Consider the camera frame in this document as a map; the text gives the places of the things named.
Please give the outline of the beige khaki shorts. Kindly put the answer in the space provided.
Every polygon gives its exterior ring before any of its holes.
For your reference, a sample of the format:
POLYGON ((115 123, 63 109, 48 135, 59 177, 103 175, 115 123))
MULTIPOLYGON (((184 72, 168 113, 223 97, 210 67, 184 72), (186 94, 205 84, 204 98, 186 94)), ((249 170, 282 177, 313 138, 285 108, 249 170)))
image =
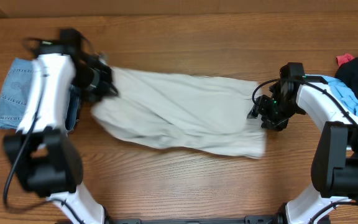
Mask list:
POLYGON ((156 149, 264 156, 261 120, 247 118, 257 82, 119 67, 113 72, 119 96, 103 98, 91 114, 115 138, 156 149))

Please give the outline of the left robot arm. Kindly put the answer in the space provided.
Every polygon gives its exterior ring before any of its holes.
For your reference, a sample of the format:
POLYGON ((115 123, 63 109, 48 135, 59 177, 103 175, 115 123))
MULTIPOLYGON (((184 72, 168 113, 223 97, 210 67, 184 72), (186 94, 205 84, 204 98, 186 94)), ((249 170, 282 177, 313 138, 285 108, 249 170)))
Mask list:
POLYGON ((74 98, 96 103, 119 94, 112 70, 85 37, 65 28, 55 40, 37 39, 27 105, 13 135, 3 139, 11 170, 21 187, 43 203, 57 206, 70 223, 111 223, 106 208, 83 182, 83 163, 68 138, 67 120, 74 98))

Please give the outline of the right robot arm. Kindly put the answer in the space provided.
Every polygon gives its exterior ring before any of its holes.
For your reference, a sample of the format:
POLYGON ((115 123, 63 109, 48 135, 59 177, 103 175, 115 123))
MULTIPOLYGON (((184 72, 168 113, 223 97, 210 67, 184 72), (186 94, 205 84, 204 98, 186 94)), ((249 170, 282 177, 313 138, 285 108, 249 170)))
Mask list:
POLYGON ((334 96, 327 79, 289 62, 267 81, 271 96, 252 96, 247 117, 282 131, 294 114, 307 114, 321 131, 311 165, 311 184, 274 215, 248 215, 245 223, 330 223, 340 205, 358 206, 358 117, 334 96))

